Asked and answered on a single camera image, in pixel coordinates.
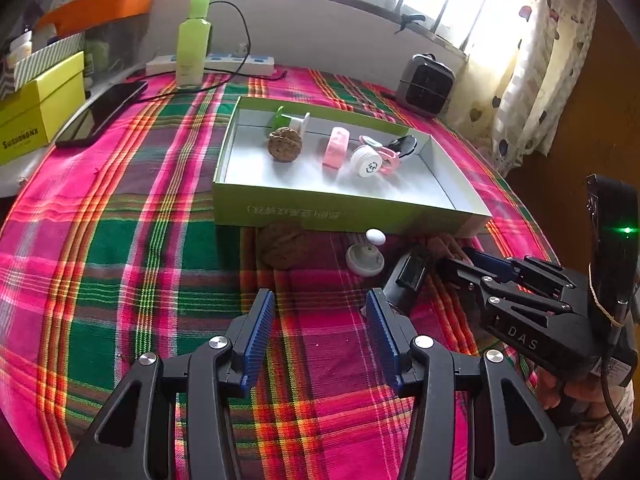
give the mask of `floral curtain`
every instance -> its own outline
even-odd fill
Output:
[[[591,42],[596,0],[487,0],[446,120],[503,175],[545,154]]]

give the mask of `pink plaid tablecloth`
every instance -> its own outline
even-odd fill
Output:
[[[172,88],[171,77],[151,78],[146,95]],[[552,257],[525,207],[467,142],[405,112],[381,90],[290,69],[276,82],[236,80],[135,104],[90,148],[49,153],[0,237],[0,408],[49,478],[60,476],[137,355],[193,351],[247,309],[262,286],[277,296],[270,346],[251,399],[232,406],[245,478],[396,478],[412,403],[383,384],[359,314],[366,290],[379,285],[346,269],[345,250],[361,235],[315,233],[317,257],[274,271],[256,257],[254,229],[215,226],[210,195],[239,95],[337,107],[431,134],[493,215],[476,246]],[[403,243],[392,237],[383,253]],[[449,349],[476,354],[495,343],[474,337],[476,314],[429,277],[412,319]],[[527,363],[511,357],[528,378]],[[458,479],[466,458],[462,404],[456,413]],[[180,478],[183,422],[180,406]]]

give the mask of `walnut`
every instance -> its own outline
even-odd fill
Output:
[[[302,139],[296,130],[278,128],[269,134],[267,149],[278,162],[292,162],[298,158],[302,150]]]
[[[300,263],[308,250],[308,233],[297,220],[267,225],[256,240],[260,259],[274,269],[286,270]]]

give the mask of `black smartphone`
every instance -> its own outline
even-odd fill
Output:
[[[85,148],[91,146],[107,129],[111,121],[145,91],[148,83],[136,81],[120,83],[109,88],[71,122],[64,126],[56,139],[57,148]]]

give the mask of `white power strip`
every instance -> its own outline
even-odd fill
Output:
[[[238,69],[244,56],[235,54],[207,54],[204,66],[214,70]],[[269,56],[249,56],[242,67],[242,75],[272,75],[275,70],[274,59]],[[146,74],[155,75],[162,72],[175,72],[175,56],[158,56],[146,64]]]

